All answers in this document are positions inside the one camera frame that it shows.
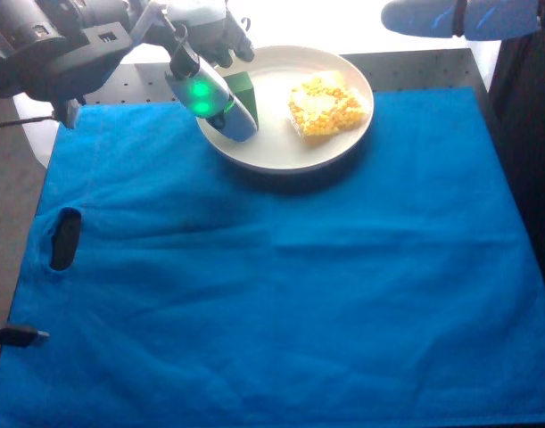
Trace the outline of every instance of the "robotic hand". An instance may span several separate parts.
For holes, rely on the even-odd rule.
[[[225,0],[0,1],[0,97],[26,92],[50,102],[54,117],[73,128],[84,96],[142,42],[168,51],[168,83],[195,116],[236,141],[256,132],[210,66],[229,67],[231,51],[242,61],[254,58]]]
[[[545,0],[393,0],[381,20],[410,36],[504,40],[545,27]]]

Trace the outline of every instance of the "hole in cloth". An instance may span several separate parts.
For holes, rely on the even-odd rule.
[[[71,266],[78,248],[79,233],[82,227],[82,215],[78,210],[62,210],[54,235],[52,236],[52,259],[50,268],[62,271]]]

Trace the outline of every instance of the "blue object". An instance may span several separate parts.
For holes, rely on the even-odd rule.
[[[544,422],[545,287],[472,90],[377,94],[368,142],[283,196],[232,179],[178,105],[86,107],[12,305],[51,339],[3,349],[0,427]]]

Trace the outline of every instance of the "green block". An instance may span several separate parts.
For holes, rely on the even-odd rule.
[[[250,112],[256,122],[256,127],[258,127],[258,111],[256,109],[254,86],[248,73],[244,71],[242,73],[231,74],[230,76],[226,76],[225,80],[232,93],[236,95],[236,98]]]

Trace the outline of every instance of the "gray floor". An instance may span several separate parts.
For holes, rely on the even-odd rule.
[[[0,122],[17,118],[12,100],[0,100]],[[22,127],[0,129],[0,324],[8,317],[44,177]]]

